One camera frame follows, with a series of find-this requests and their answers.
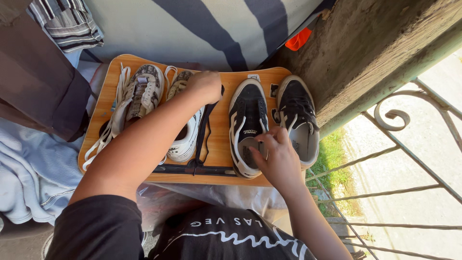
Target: dior sneaker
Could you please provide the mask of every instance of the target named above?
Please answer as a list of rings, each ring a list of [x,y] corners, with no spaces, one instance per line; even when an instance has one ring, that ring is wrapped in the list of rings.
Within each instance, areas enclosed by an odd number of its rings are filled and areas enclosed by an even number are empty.
[[[145,64],[130,79],[130,87],[134,89],[134,92],[127,112],[127,126],[159,105],[164,93],[164,74],[158,67]]]
[[[188,79],[194,75],[194,72],[184,70],[173,79],[172,86],[167,93],[167,100],[173,98],[176,94],[185,89]],[[170,146],[167,156],[176,162],[185,162],[189,160],[196,148],[197,133],[201,123],[202,115],[205,107],[201,107],[199,111],[186,123],[178,136],[175,138],[172,146]]]
[[[277,102],[280,125],[287,128],[302,169],[308,169],[316,162],[319,152],[319,127],[313,98],[303,80],[290,75],[279,84]]]
[[[239,177],[255,178],[261,171],[249,147],[255,147],[265,158],[268,156],[263,142],[254,139],[268,131],[265,93],[257,80],[246,79],[237,87],[230,103],[229,123],[234,171]]]

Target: grass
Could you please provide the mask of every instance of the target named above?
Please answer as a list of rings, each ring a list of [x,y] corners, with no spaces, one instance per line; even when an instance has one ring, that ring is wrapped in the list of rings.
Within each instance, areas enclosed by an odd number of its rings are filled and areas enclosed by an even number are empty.
[[[340,128],[320,141],[318,159],[316,163],[311,166],[311,170],[314,172],[314,174],[323,173],[329,169],[339,167],[347,162],[345,151],[341,143],[343,136],[343,129]],[[352,196],[352,192],[350,191],[352,189],[348,186],[348,184],[351,182],[351,173],[347,168],[332,172],[328,175],[324,175],[318,179],[327,189],[327,191],[329,191],[332,197],[339,198],[344,196]],[[316,180],[308,181],[306,186],[317,187],[318,189],[321,188]],[[312,194],[314,194],[314,190],[314,188],[310,188]],[[359,206],[354,200],[338,201],[336,204],[340,211],[342,211],[342,213],[346,216],[356,216],[360,214]],[[332,203],[319,204],[318,207],[325,217],[339,216]]]

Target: hand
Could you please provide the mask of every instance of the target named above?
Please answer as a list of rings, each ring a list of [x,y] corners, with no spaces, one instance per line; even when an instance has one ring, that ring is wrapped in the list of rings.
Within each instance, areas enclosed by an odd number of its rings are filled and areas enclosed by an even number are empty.
[[[213,104],[221,99],[221,79],[217,71],[202,71],[189,78],[183,92],[188,92],[203,101]]]
[[[264,142],[269,154],[265,160],[257,149],[250,147],[254,161],[282,197],[296,196],[306,190],[300,158],[291,145],[287,129],[272,127],[266,134],[255,136],[255,140]]]

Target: lap desk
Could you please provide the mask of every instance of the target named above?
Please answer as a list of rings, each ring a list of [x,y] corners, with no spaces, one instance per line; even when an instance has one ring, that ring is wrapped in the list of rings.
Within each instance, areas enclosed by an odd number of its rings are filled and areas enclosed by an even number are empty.
[[[116,97],[117,83],[119,82],[120,68],[123,64],[124,67],[129,66],[131,68],[131,75],[143,64],[154,64],[162,72],[165,72],[166,65],[148,61],[134,55],[124,54],[116,57],[112,60],[109,65],[109,70],[104,80],[103,88],[99,95],[99,99],[95,108],[95,111],[91,117],[90,125],[88,127],[87,134],[82,144],[82,149],[79,153],[79,167],[80,170],[85,173],[82,169],[82,165],[85,162],[85,153],[92,147],[92,145],[99,139],[99,131],[104,123],[109,121],[112,111],[111,107]],[[174,72],[171,71],[168,76],[170,82],[172,82]],[[218,184],[218,185],[248,185],[248,186],[271,186],[266,180],[265,176],[260,175],[254,179],[246,180],[239,178],[232,174],[232,157],[230,150],[229,140],[229,119],[228,119],[228,108],[231,97],[233,96],[234,90],[237,86],[248,77],[259,77],[260,83],[265,91],[265,97],[267,100],[267,116],[268,124],[271,128],[277,125],[271,117],[271,110],[276,108],[276,99],[270,97],[271,85],[277,85],[287,75],[290,75],[290,71],[285,68],[270,68],[264,70],[255,70],[247,72],[220,72],[220,77],[225,92],[223,93],[223,99],[217,103],[215,108],[209,117],[210,129],[212,133],[207,141],[209,154],[207,160],[204,162],[205,168],[209,168],[208,171],[188,169],[184,173],[172,173],[163,170],[162,165],[157,167],[155,172],[151,173],[146,181],[150,182],[168,182],[168,183],[196,183],[196,184]],[[165,93],[162,96],[160,105],[165,102]],[[201,150],[201,160],[204,160],[207,150],[205,141],[208,135],[208,128],[206,128],[206,135]],[[188,162],[177,163],[171,161],[169,158],[165,161],[167,165],[187,165]],[[213,173],[210,168],[222,169],[219,173]]]

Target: white sneaker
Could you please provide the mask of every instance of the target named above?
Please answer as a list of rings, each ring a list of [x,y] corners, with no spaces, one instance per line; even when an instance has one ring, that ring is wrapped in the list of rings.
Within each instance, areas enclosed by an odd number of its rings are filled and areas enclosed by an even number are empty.
[[[290,75],[279,84],[277,99],[281,127],[287,129],[302,169],[308,169],[319,153],[319,127],[313,98],[303,80]]]
[[[124,128],[128,127],[134,119],[139,119],[154,110],[159,104],[164,92],[164,75],[162,71],[152,65],[141,66],[130,78],[130,67],[121,68],[117,92],[115,95],[115,108],[106,129],[96,143],[85,153],[85,163],[82,168],[87,170],[96,155],[89,158],[97,148],[97,154],[106,145],[116,138]]]
[[[176,94],[185,89],[188,79],[194,75],[192,71],[182,71],[173,80],[172,86],[167,93],[167,100],[173,98]],[[194,153],[196,148],[197,134],[199,132],[199,125],[201,123],[202,115],[204,114],[205,107],[201,107],[199,111],[186,123],[180,131],[172,146],[170,146],[167,156],[176,162],[188,161]]]
[[[130,80],[134,89],[133,100],[127,113],[127,121],[142,118],[159,105],[164,93],[164,74],[155,65],[141,66]]]
[[[233,169],[237,176],[246,179],[261,174],[249,147],[252,146],[267,158],[268,150],[255,136],[268,131],[265,93],[255,79],[244,80],[234,92],[229,107],[230,144]]]

